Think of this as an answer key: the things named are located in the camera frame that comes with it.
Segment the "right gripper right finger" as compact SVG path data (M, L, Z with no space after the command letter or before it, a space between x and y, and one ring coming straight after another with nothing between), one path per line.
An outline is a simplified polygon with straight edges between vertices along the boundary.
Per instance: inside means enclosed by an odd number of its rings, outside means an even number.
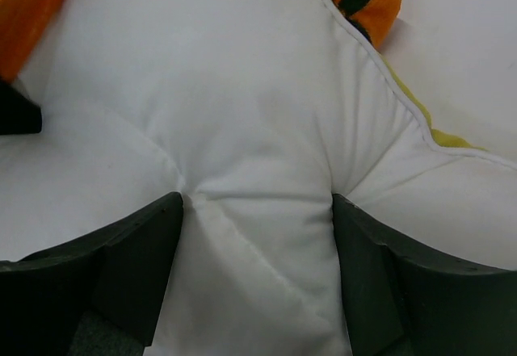
M334 195L354 355L514 355L516 273L443 253Z

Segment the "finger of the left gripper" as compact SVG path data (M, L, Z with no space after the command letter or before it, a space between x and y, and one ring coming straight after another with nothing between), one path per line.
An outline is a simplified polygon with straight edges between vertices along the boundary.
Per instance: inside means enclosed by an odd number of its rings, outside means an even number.
M43 118L38 105L1 80L0 133L2 135L37 134Z

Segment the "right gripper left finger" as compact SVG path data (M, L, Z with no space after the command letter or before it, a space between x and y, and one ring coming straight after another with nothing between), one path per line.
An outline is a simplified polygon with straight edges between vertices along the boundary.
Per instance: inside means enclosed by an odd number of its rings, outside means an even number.
M1 264L4 355L141 355L183 223L172 192L66 243Z

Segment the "orange patterned pillowcase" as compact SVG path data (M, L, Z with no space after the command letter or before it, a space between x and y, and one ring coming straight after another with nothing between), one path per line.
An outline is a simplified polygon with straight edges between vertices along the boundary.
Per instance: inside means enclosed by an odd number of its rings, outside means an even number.
M379 48L401 0L331 0L345 19ZM14 81L64 0L1 0L1 79Z

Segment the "white pillow with yellow edge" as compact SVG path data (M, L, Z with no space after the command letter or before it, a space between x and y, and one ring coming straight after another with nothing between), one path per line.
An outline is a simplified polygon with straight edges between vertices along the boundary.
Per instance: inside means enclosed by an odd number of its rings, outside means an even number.
M516 166L453 148L331 0L64 0L1 135L1 264L164 195L183 223L143 355L354 355L332 204L516 273Z

